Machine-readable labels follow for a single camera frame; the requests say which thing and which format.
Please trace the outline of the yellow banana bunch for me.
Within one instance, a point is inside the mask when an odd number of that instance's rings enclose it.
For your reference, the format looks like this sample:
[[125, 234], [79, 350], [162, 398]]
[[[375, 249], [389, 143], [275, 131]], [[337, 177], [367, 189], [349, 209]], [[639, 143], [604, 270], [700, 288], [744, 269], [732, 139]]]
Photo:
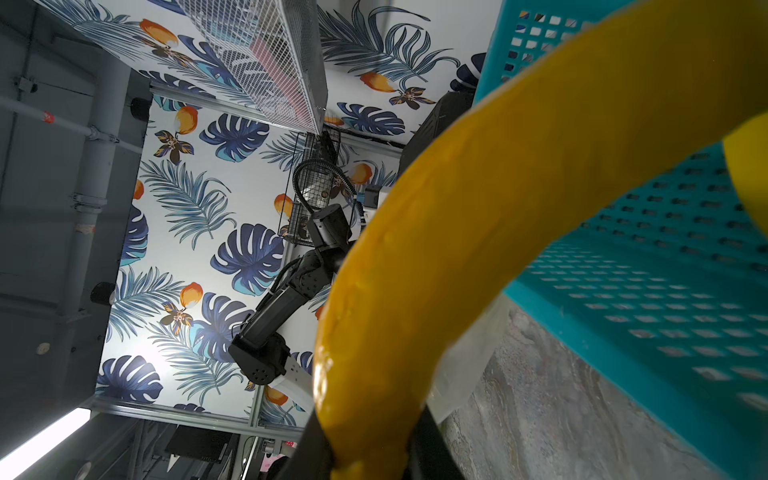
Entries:
[[767, 113], [757, 115], [724, 138], [731, 181], [752, 222], [767, 236]]

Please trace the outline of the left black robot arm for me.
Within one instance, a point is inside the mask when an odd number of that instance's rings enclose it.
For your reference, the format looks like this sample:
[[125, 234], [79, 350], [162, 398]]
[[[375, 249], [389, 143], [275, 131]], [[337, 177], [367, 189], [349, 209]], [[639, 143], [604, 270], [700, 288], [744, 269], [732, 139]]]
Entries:
[[354, 244], [351, 226], [338, 204], [314, 208], [305, 198], [300, 176], [331, 173], [355, 194], [355, 188], [337, 166], [320, 160], [299, 164], [292, 176], [296, 198], [309, 212], [307, 230], [314, 248], [286, 265], [278, 274], [277, 291], [262, 300], [255, 312], [242, 324], [229, 347], [229, 353], [247, 379], [266, 386], [287, 372], [291, 359], [285, 339], [278, 329], [303, 305], [331, 284]]

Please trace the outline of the single yellow banana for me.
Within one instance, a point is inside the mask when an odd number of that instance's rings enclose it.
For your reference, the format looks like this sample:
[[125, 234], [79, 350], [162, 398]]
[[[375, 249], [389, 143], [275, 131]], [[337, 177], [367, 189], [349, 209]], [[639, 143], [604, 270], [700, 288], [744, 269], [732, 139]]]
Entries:
[[636, 1], [471, 109], [336, 277], [314, 401], [336, 479], [398, 479], [445, 351], [551, 242], [767, 109], [763, 1]]

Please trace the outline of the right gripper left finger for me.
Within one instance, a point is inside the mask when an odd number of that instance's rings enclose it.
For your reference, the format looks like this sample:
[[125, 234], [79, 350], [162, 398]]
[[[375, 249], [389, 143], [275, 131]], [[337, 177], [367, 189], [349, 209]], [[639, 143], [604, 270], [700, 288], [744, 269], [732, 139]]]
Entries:
[[296, 451], [279, 472], [279, 480], [329, 480], [333, 469], [333, 451], [313, 413], [298, 442]]

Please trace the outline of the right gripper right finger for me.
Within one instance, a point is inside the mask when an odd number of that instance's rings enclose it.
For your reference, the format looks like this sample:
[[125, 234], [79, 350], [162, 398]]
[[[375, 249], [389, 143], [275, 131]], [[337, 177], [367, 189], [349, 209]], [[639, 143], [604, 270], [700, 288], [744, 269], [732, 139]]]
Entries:
[[464, 480], [428, 407], [414, 427], [408, 444], [407, 478], [411, 480]]

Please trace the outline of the clear zip-top bag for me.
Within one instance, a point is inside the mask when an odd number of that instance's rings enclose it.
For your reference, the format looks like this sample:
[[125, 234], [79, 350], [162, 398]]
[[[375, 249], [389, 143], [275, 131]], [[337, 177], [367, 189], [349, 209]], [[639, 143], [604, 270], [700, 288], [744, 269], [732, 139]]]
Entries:
[[511, 300], [500, 293], [441, 358], [427, 406], [436, 423], [469, 399], [507, 328]]

